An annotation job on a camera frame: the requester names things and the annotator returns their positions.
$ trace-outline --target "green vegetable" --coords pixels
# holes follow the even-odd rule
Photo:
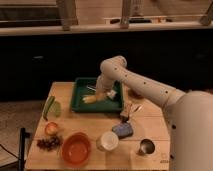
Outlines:
[[[47,119],[47,114],[48,114],[48,111],[51,107],[51,105],[53,104],[53,102],[55,101],[55,96],[49,96],[45,105],[44,105],[44,109],[43,109],[43,112],[42,112],[42,115],[43,115],[43,118],[48,121]]]
[[[49,112],[53,113],[55,117],[59,117],[61,115],[61,104],[58,101],[54,101]]]

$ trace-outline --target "green tray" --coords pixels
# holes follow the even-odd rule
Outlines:
[[[97,78],[76,78],[73,95],[71,100],[71,108],[75,112],[80,113],[118,113],[123,110],[123,92],[122,85],[115,82],[113,89],[117,92],[113,100],[107,98],[95,103],[85,104],[84,95],[95,94],[95,91],[87,88],[87,85],[96,85]]]

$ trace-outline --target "white paper cup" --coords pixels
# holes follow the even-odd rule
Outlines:
[[[98,138],[97,147],[102,151],[112,151],[117,148],[118,142],[118,136],[112,131],[107,131]]]

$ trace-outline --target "metal cup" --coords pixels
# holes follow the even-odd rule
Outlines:
[[[147,154],[152,154],[155,151],[155,145],[153,141],[150,139],[143,139],[140,142],[140,148],[138,150],[139,155],[147,155]]]

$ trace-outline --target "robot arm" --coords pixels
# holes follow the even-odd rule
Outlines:
[[[213,95],[185,93],[130,72],[126,65],[122,56],[104,60],[96,92],[111,90],[117,80],[171,114],[170,171],[213,170]]]
[[[120,81],[137,94],[149,99],[164,111],[172,109],[176,101],[185,93],[174,87],[146,78],[126,69],[124,57],[116,56],[101,63],[102,74],[98,77],[96,89],[105,92],[112,89],[115,80]]]

